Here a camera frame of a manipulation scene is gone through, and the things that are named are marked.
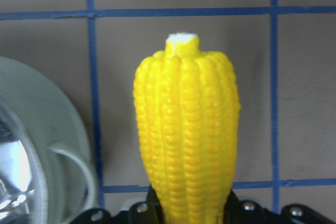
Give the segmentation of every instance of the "corn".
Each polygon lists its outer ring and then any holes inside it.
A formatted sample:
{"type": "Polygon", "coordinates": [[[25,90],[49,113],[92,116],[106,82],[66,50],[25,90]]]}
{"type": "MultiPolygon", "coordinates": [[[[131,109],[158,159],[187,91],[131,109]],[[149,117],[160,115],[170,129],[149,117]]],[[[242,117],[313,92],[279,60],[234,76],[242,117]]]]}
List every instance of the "corn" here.
{"type": "Polygon", "coordinates": [[[223,223],[234,177],[236,77],[223,53],[198,44],[196,35],[171,35],[135,72],[140,152],[165,224],[223,223]]]}

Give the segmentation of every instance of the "metal bolt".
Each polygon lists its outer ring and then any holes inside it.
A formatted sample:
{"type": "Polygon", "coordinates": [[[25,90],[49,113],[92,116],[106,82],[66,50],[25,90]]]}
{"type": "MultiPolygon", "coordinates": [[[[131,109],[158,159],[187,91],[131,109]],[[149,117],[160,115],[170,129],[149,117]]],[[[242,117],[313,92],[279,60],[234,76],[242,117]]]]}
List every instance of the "metal bolt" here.
{"type": "Polygon", "coordinates": [[[98,211],[91,215],[91,221],[98,221],[104,217],[104,213],[102,211],[98,211]]]}
{"type": "Polygon", "coordinates": [[[293,215],[293,216],[302,216],[302,215],[303,215],[303,211],[302,211],[302,209],[299,208],[299,207],[291,207],[291,208],[289,209],[289,212],[290,212],[290,214],[293,215]]]}
{"type": "Polygon", "coordinates": [[[146,203],[141,203],[137,206],[137,212],[146,212],[148,210],[148,206],[146,203]]]}
{"type": "Polygon", "coordinates": [[[256,209],[256,205],[251,201],[247,201],[243,203],[243,208],[246,211],[253,211],[254,209],[256,209]]]}

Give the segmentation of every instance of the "pot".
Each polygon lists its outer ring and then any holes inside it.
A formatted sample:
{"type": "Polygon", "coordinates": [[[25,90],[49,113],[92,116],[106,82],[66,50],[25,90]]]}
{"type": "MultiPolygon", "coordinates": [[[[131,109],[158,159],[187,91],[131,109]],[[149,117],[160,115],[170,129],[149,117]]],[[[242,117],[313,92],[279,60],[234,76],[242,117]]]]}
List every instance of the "pot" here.
{"type": "Polygon", "coordinates": [[[0,57],[0,224],[69,223],[97,205],[85,127],[36,70],[0,57]]]}

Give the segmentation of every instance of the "cooking pot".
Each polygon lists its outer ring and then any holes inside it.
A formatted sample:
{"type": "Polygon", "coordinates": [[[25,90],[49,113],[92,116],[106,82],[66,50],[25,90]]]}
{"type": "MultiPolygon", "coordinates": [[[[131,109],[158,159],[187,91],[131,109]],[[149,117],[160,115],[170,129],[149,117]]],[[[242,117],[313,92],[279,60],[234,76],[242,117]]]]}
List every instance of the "cooking pot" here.
{"type": "Polygon", "coordinates": [[[0,224],[69,223],[96,199],[74,106],[36,70],[0,57],[0,224]]]}

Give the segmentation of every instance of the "vertical blue tape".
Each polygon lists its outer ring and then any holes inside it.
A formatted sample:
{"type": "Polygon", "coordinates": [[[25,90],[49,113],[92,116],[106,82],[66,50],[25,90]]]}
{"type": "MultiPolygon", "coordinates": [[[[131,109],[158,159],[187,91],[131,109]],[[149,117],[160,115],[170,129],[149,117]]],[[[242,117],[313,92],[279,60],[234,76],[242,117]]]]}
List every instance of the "vertical blue tape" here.
{"type": "MultiPolygon", "coordinates": [[[[277,10],[278,0],[270,0],[271,6],[277,10]]],[[[279,212],[280,182],[279,182],[279,149],[278,149],[278,13],[271,15],[271,154],[272,154],[272,189],[273,212],[279,212]]]]}
{"type": "MultiPolygon", "coordinates": [[[[87,0],[87,10],[95,9],[95,0],[87,0]]],[[[89,40],[89,57],[90,57],[90,78],[91,78],[91,96],[92,96],[92,117],[93,117],[93,133],[95,141],[95,163],[98,176],[98,204],[104,208],[103,193],[103,173],[101,158],[101,129],[99,115],[99,81],[98,81],[98,65],[97,65],[97,47],[96,47],[96,21],[94,18],[88,18],[88,40],[89,40]]]]}

